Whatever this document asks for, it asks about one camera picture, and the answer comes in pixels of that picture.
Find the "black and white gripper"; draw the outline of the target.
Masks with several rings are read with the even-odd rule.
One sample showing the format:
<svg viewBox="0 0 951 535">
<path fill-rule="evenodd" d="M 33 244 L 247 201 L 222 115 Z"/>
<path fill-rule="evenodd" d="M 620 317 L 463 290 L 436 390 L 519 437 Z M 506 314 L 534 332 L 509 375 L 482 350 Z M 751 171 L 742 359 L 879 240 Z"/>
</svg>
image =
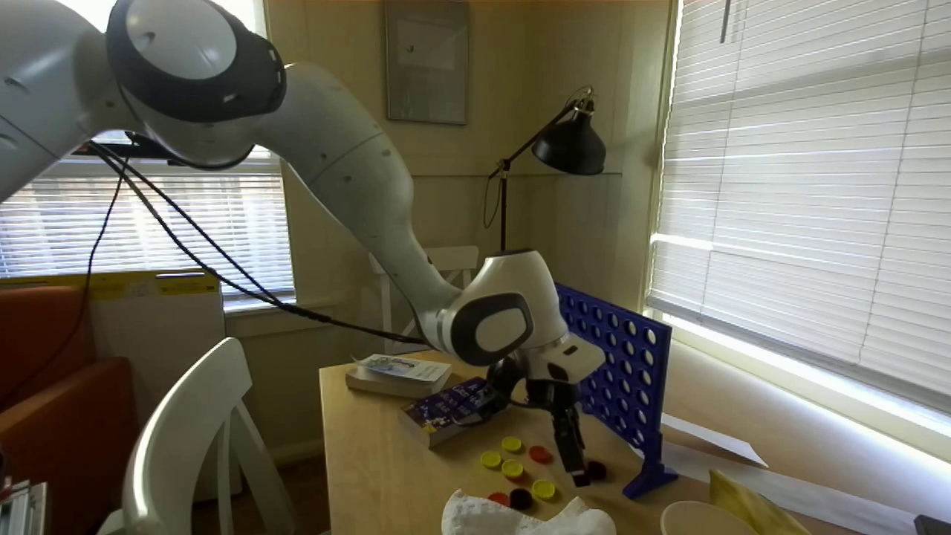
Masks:
<svg viewBox="0 0 951 535">
<path fill-rule="evenodd" d="M 580 336 L 564 336 L 537 354 L 516 350 L 487 368 L 485 406 L 549 406 L 562 467 L 567 473 L 582 473 L 586 443 L 580 434 L 574 387 L 600 365 L 604 350 Z"/>
</svg>

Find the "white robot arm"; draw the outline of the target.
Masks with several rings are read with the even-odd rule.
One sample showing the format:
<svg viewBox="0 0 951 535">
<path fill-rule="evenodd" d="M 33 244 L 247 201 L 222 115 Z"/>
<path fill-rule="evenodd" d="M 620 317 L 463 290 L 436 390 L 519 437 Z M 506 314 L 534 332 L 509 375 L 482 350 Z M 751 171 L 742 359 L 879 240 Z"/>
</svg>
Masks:
<svg viewBox="0 0 951 535">
<path fill-rule="evenodd" d="M 105 131 L 198 168 L 279 154 L 395 283 L 421 339 L 491 372 L 479 414 L 527 387 L 554 417 L 562 467 L 588 469 L 574 387 L 600 354 L 567 332 L 543 256 L 496 252 L 469 284 L 447 283 L 414 235 L 399 149 L 331 70 L 282 63 L 215 0 L 117 0 L 100 26 L 59 0 L 0 0 L 0 200 Z"/>
</svg>

